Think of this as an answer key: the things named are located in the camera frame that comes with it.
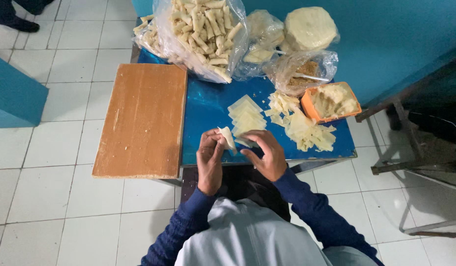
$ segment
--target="person's left hand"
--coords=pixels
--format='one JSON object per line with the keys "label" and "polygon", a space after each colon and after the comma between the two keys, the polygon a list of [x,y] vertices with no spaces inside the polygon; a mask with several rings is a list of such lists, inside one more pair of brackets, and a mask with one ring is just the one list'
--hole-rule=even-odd
{"label": "person's left hand", "polygon": [[201,135],[197,151],[199,171],[198,189],[207,196],[213,196],[221,187],[221,156],[225,149],[226,139],[217,128]]}

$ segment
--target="person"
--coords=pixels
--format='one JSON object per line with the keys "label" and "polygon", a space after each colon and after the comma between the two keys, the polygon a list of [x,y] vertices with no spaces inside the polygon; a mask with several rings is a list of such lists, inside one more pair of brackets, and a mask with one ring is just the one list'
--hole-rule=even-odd
{"label": "person", "polygon": [[[44,8],[54,0],[15,0],[32,15],[40,15]],[[24,32],[37,32],[39,24],[16,16],[12,0],[0,0],[0,24]]]}
{"label": "person", "polygon": [[293,204],[292,210],[310,226],[323,250],[305,228],[291,224],[270,208],[251,199],[235,202],[217,198],[226,139],[218,129],[212,129],[201,136],[195,191],[179,205],[169,225],[149,247],[142,266],[383,266],[377,250],[328,205],[327,196],[311,192],[290,170],[284,150],[271,132],[251,130],[243,137],[256,142],[264,155],[259,158],[249,149],[241,154]]}

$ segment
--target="orange plastic container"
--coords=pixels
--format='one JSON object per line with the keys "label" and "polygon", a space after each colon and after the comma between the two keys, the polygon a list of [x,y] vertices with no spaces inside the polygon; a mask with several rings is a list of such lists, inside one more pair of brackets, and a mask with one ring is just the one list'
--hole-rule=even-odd
{"label": "orange plastic container", "polygon": [[[340,84],[343,85],[343,88],[349,89],[349,91],[351,92],[351,95],[353,96],[354,100],[357,103],[357,109],[358,110],[356,112],[347,113],[347,114],[344,114],[342,116],[338,116],[337,118],[331,118],[331,117],[329,117],[329,118],[321,118],[321,117],[319,117],[318,112],[315,109],[315,106],[314,106],[314,104],[312,102],[312,99],[310,98],[310,94],[308,94],[308,92],[311,92],[313,94],[313,93],[316,93],[316,91],[318,90],[319,87],[325,87],[325,86],[328,86],[328,85],[340,85]],[[332,121],[332,120],[336,120],[336,119],[340,119],[340,118],[344,118],[344,117],[347,117],[347,116],[355,116],[358,113],[362,112],[361,105],[357,101],[357,98],[354,95],[353,90],[351,90],[351,87],[349,87],[349,85],[346,82],[335,82],[335,83],[329,83],[329,84],[324,84],[324,85],[320,85],[320,86],[317,86],[317,87],[308,88],[305,91],[305,94],[303,95],[303,97],[300,100],[300,102],[302,103],[302,107],[303,107],[303,110],[305,112],[305,115],[308,118],[315,119],[317,121],[317,123],[319,123],[319,124],[325,123],[325,122],[329,122],[329,121]]]}

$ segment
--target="hand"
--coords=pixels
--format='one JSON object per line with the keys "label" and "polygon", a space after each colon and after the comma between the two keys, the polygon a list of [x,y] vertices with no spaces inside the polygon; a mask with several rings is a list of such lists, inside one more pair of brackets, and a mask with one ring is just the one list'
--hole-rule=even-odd
{"label": "hand", "polygon": [[241,154],[246,156],[265,178],[272,182],[277,181],[287,169],[287,163],[284,149],[276,138],[267,130],[250,130],[243,134],[243,138],[256,142],[264,152],[264,156],[259,159],[248,149],[242,149]]}
{"label": "hand", "polygon": [[199,190],[213,196],[221,187],[221,156],[225,149],[226,139],[219,134],[217,128],[208,130],[201,135],[200,147],[197,151],[197,167],[199,171]]}

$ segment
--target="dark fabric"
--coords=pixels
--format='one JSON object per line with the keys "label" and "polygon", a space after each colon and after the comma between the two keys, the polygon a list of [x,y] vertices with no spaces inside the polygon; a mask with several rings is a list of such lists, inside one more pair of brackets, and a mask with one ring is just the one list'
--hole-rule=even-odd
{"label": "dark fabric", "polygon": [[282,199],[277,188],[252,165],[223,167],[223,185],[226,186],[226,191],[221,188],[220,197],[227,197],[232,201],[250,199],[290,221],[288,203]]}
{"label": "dark fabric", "polygon": [[[52,1],[49,0],[15,0],[17,4],[22,6],[26,11],[33,15],[39,15],[44,10],[44,7]],[[13,21],[16,15],[16,10],[12,6],[12,0],[0,0],[0,24],[6,24]]]}
{"label": "dark fabric", "polygon": [[[184,168],[182,179],[181,202],[185,202],[197,187],[197,168]],[[290,221],[288,203],[282,199],[277,188],[252,165],[224,166],[223,183],[217,197],[227,197],[232,201],[247,198]]]}

